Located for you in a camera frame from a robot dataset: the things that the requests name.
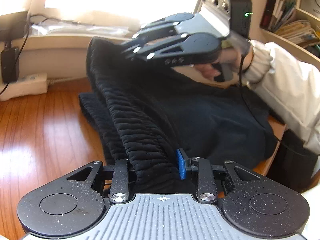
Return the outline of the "person's right hand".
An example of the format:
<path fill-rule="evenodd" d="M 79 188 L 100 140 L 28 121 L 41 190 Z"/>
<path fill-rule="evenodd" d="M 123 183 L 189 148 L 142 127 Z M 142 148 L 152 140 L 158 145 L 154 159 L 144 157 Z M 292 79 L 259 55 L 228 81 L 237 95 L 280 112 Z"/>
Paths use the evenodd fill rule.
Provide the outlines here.
<path fill-rule="evenodd" d="M 208 80 L 213 80 L 221 74 L 219 67 L 226 67 L 234 73 L 244 72 L 252 63 L 253 46 L 245 42 L 244 46 L 232 46 L 223 48 L 218 59 L 212 63 L 195 64 L 194 68 Z"/>

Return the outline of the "person's right forearm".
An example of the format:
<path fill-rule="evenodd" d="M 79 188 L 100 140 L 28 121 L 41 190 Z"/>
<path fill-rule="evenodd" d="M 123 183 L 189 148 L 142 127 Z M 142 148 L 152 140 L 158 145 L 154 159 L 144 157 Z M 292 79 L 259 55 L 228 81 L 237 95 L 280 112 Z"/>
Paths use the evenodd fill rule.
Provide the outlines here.
<path fill-rule="evenodd" d="M 319 70 L 275 43 L 252 40 L 253 60 L 244 74 L 260 96 L 304 143 L 319 154 Z"/>

